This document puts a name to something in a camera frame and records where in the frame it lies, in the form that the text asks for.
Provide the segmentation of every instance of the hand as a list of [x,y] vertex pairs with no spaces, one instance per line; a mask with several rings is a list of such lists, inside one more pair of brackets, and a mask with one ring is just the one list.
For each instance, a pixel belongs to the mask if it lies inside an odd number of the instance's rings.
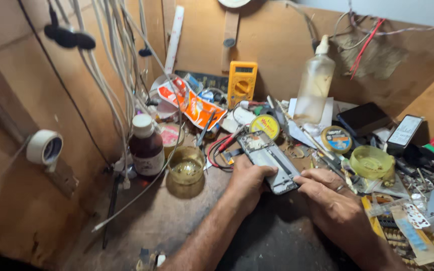
[[[308,169],[294,179],[306,195],[311,218],[322,232],[356,261],[377,242],[360,198],[335,173]],[[335,190],[344,185],[339,192]]]
[[234,163],[226,194],[238,200],[240,208],[248,215],[256,208],[265,189],[262,185],[264,177],[274,176],[277,171],[277,167],[253,165],[246,155],[241,155]]

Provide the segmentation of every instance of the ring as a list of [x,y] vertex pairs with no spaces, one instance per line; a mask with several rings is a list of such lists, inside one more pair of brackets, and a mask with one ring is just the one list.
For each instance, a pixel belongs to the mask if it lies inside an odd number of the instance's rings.
[[341,185],[340,187],[338,187],[338,189],[335,190],[335,192],[339,192],[339,190],[341,190],[344,187],[344,185]]

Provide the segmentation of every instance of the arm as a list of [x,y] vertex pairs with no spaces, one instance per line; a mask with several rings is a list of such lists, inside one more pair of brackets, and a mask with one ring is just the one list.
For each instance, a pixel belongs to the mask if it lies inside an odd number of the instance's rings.
[[[295,179],[314,223],[363,270],[407,270],[389,244],[371,228],[361,200],[331,171],[310,169]],[[344,185],[339,192],[335,190]]]
[[215,270],[238,227],[256,208],[264,177],[276,173],[275,167],[252,165],[245,155],[239,157],[225,193],[182,248],[159,270]]

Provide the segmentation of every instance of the orange packet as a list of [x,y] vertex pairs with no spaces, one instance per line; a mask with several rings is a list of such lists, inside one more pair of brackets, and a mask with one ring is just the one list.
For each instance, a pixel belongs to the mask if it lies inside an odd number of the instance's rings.
[[[175,107],[181,108],[182,112],[189,118],[193,125],[197,126],[199,129],[207,124],[212,114],[215,111],[214,120],[210,122],[207,131],[210,131],[214,126],[222,119],[222,117],[227,114],[227,110],[216,106],[213,103],[202,100],[198,97],[193,90],[191,90],[187,83],[177,78],[174,81],[174,87],[177,92],[175,96],[170,82],[166,81],[164,84],[158,87],[159,96],[167,102],[172,103]],[[186,106],[185,102],[185,88],[189,89],[189,102]]]

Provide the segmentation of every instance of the red wire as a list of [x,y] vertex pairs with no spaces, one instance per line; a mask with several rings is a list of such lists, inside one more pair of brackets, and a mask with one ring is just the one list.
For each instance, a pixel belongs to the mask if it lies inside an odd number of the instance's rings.
[[358,70],[359,67],[359,62],[361,61],[361,57],[363,56],[363,53],[365,52],[366,47],[368,46],[369,42],[373,39],[374,34],[376,33],[377,29],[379,28],[379,26],[384,22],[385,19],[378,19],[377,21],[377,25],[376,28],[374,28],[373,32],[370,34],[369,38],[366,40],[365,45],[363,45],[363,48],[361,48],[361,51],[359,52],[358,56],[356,57],[356,59],[354,60],[353,65],[351,66],[351,69],[349,69],[349,71],[353,70],[354,65],[356,65],[356,68],[354,69],[353,75],[351,76],[351,79],[353,79],[356,71]]
[[207,159],[209,160],[209,162],[214,166],[214,167],[218,167],[220,168],[220,166],[216,163],[214,163],[214,161],[212,161],[213,156],[210,156],[210,151],[212,150],[212,148],[214,147],[214,145],[216,145],[217,143],[226,140],[228,138],[230,138],[232,136],[232,134],[229,134],[219,140],[214,141],[212,144],[210,144],[209,148],[207,149]]

